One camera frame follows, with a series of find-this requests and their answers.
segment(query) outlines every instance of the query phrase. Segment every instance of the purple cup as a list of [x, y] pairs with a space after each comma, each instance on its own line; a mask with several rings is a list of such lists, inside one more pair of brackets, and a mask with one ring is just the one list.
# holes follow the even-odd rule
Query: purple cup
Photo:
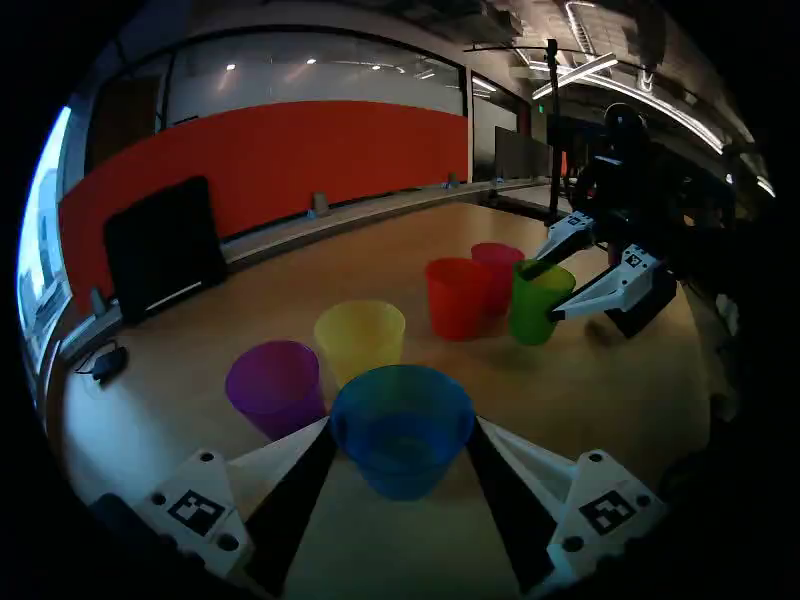
[[225, 378], [225, 393], [273, 441], [325, 416], [317, 355], [299, 342], [267, 342], [242, 354]]

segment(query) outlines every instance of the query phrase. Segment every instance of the power adapter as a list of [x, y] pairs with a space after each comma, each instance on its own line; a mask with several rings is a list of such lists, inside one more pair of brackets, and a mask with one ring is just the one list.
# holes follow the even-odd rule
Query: power adapter
[[125, 346], [114, 348], [98, 356], [92, 366], [92, 378], [103, 385], [122, 372], [128, 364], [128, 349]]

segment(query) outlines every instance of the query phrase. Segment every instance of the red cup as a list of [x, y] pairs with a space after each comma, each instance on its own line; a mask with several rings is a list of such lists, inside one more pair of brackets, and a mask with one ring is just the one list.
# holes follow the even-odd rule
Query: red cup
[[514, 264], [525, 260], [525, 255], [520, 250], [505, 244], [484, 242], [472, 247], [472, 260], [486, 266], [492, 273], [492, 283], [486, 298], [486, 312], [493, 317], [506, 314], [511, 303]]
[[428, 263], [428, 308], [433, 331], [448, 340], [476, 337], [483, 328], [492, 273], [468, 258]]

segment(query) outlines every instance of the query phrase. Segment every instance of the fluorescent light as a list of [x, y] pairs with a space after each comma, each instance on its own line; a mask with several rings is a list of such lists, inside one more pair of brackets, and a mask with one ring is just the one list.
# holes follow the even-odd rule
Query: fluorescent light
[[642, 73], [641, 85], [639, 86], [643, 92], [647, 92], [648, 94], [653, 91], [653, 79], [655, 79], [656, 74], [649, 73], [649, 75], [650, 78], [648, 79], [648, 73]]
[[578, 45], [581, 47], [581, 50], [583, 50], [583, 55], [586, 57], [586, 60], [589, 60], [589, 54], [587, 53], [591, 52], [592, 49], [590, 47], [587, 47], [587, 44], [585, 44], [581, 40], [580, 32], [578, 31], [578, 19], [572, 12], [573, 6], [588, 6], [589, 8], [595, 8], [595, 5], [592, 4], [591, 2], [581, 2], [580, 0], [570, 1], [564, 5], [564, 8], [567, 11], [567, 19], [569, 20], [569, 26], [570, 29], [572, 29], [572, 35], [575, 36], [575, 41], [578, 42]]
[[[528, 65], [528, 68], [531, 71], [544, 71], [545, 73], [550, 72], [550, 67], [547, 66], [547, 63], [539, 62], [532, 60]], [[556, 73], [559, 75], [565, 75], [567, 73], [571, 73], [573, 71], [572, 67], [566, 67], [564, 65], [556, 65]]]
[[489, 85], [488, 83], [486, 83], [485, 81], [483, 81], [481, 79], [478, 79], [477, 77], [473, 77], [472, 78], [472, 83], [474, 83], [475, 85], [479, 85], [482, 88], [486, 88], [490, 92], [496, 92], [497, 91], [496, 87], [493, 87], [493, 86]]
[[525, 53], [524, 53], [522, 50], [520, 50], [519, 48], [514, 48], [514, 52], [516, 52], [517, 54], [519, 54], [519, 57], [520, 57], [520, 58], [523, 60], [523, 62], [524, 62], [526, 65], [530, 64], [530, 62], [531, 62], [531, 61], [528, 59], [528, 57], [527, 57], [527, 56], [525, 56]]
[[[592, 73], [596, 73], [597, 71], [602, 71], [603, 69], [607, 69], [609, 67], [613, 67], [619, 61], [617, 57], [614, 56], [613, 52], [609, 52], [608, 54], [604, 54], [603, 56], [598, 56], [594, 60], [590, 60], [587, 63], [582, 64], [577, 69], [572, 69], [566, 75], [562, 75], [558, 78], [558, 87], [562, 88], [565, 85], [572, 83], [577, 79], [581, 79], [586, 77], [587, 75], [591, 75]], [[553, 86], [549, 83], [547, 85], [543, 85], [540, 87], [536, 92], [533, 94], [533, 99], [538, 100], [547, 94], [550, 94], [553, 91]]]
[[686, 127], [686, 129], [694, 133], [706, 144], [711, 146], [717, 154], [722, 154], [722, 141], [716, 135], [714, 135], [711, 130], [708, 129], [708, 127], [700, 123], [700, 121], [697, 119], [690, 117], [685, 112], [678, 110], [668, 102], [659, 100], [654, 96], [650, 96], [649, 94], [645, 94], [644, 92], [640, 92], [637, 89], [628, 87], [627, 85], [601, 75], [585, 75], [582, 79], [585, 79], [594, 85], [625, 94], [626, 96], [630, 96], [639, 102], [655, 108], [656, 110], [664, 113], [668, 117]]
[[758, 175], [756, 179], [758, 179], [758, 187], [765, 190], [770, 196], [774, 198], [775, 190], [772, 189], [772, 184], [763, 177], [761, 177], [761, 175]]

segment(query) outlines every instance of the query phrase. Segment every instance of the pink cup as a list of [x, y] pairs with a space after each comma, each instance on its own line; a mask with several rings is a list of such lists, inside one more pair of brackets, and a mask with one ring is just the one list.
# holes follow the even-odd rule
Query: pink cup
[[520, 250], [505, 244], [483, 242], [472, 247], [472, 260], [485, 265], [492, 273], [486, 300], [487, 314], [494, 317], [506, 314], [511, 303], [514, 264], [525, 260], [525, 255]]

